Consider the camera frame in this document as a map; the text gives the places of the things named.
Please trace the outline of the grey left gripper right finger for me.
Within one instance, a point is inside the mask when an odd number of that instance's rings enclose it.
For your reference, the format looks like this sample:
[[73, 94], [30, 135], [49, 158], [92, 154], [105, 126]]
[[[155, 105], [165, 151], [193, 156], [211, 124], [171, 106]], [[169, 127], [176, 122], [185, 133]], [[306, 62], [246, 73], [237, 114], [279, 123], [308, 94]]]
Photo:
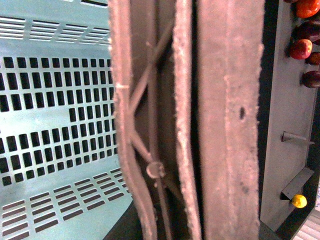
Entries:
[[259, 78], [265, 3], [199, 0], [196, 79], [202, 231], [259, 237]]

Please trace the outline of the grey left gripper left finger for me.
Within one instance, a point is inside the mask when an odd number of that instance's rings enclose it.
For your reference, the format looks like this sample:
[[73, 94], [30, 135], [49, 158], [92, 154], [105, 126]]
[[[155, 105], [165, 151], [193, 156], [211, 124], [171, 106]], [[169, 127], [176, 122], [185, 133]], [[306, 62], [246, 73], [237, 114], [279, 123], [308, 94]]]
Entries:
[[200, 240], [191, 0], [109, 3], [120, 166], [145, 240]]

